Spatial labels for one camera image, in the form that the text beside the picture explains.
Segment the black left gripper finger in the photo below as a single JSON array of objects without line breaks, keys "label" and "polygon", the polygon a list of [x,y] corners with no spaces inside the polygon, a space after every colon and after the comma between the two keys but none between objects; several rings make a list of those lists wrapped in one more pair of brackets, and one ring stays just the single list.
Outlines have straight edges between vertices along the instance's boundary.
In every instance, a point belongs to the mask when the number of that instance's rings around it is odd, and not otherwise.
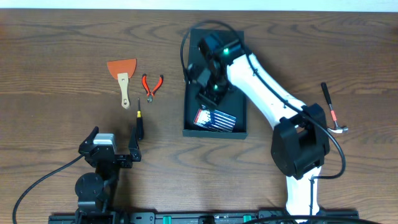
[{"label": "black left gripper finger", "polygon": [[132,131],[131,131],[128,149],[129,149],[130,155],[139,155],[140,154],[138,138],[137,138],[137,131],[136,131],[135,127],[133,127]]},{"label": "black left gripper finger", "polygon": [[96,135],[99,133],[99,127],[95,126],[92,130],[92,132],[86,137],[86,139],[83,141],[84,145],[90,145],[93,144],[93,141],[96,137]]}]

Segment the blue drill bit case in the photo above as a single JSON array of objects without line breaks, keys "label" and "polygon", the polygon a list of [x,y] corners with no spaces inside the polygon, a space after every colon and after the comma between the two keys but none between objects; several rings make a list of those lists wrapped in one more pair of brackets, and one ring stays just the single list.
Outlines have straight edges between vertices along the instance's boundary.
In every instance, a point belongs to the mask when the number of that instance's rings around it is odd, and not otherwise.
[{"label": "blue drill bit case", "polygon": [[209,110],[204,105],[198,109],[194,125],[213,132],[231,133],[237,118],[218,110]]}]

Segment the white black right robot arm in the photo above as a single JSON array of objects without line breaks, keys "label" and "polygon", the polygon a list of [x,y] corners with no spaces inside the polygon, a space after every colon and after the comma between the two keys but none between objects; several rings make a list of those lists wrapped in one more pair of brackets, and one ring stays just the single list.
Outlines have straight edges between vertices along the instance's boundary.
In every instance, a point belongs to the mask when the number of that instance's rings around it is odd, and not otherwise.
[{"label": "white black right robot arm", "polygon": [[330,151],[324,110],[284,90],[244,45],[241,32],[194,29],[191,35],[183,68],[183,134],[245,138],[251,100],[273,130],[271,156],[286,177],[287,213],[299,223],[318,214],[318,178]]}]

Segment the small black handled hammer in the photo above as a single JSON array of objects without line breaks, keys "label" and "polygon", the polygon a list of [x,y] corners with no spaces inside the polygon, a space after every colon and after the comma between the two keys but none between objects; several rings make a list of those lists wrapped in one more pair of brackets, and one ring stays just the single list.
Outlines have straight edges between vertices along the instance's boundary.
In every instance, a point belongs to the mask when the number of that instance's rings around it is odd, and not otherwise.
[{"label": "small black handled hammer", "polygon": [[332,104],[332,101],[331,101],[331,97],[330,97],[330,93],[328,91],[327,84],[325,82],[322,82],[320,85],[321,85],[321,88],[322,88],[326,103],[327,103],[327,105],[329,107],[331,118],[332,118],[332,121],[333,121],[333,124],[334,124],[333,128],[328,128],[328,131],[331,132],[331,133],[335,133],[335,134],[347,133],[348,132],[348,127],[347,126],[340,126],[338,124],[338,120],[337,120],[335,111],[333,109],[333,104]]}]

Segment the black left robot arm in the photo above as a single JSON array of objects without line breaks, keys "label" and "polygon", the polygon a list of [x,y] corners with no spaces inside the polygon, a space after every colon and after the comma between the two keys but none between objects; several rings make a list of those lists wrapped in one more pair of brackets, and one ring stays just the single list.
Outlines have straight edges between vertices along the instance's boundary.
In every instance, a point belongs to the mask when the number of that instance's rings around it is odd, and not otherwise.
[{"label": "black left robot arm", "polygon": [[141,161],[136,128],[131,131],[128,150],[129,154],[117,154],[115,135],[100,133],[97,126],[80,144],[78,153],[95,169],[83,174],[75,184],[78,212],[83,217],[120,214],[113,205],[120,170],[130,169],[133,163]]}]

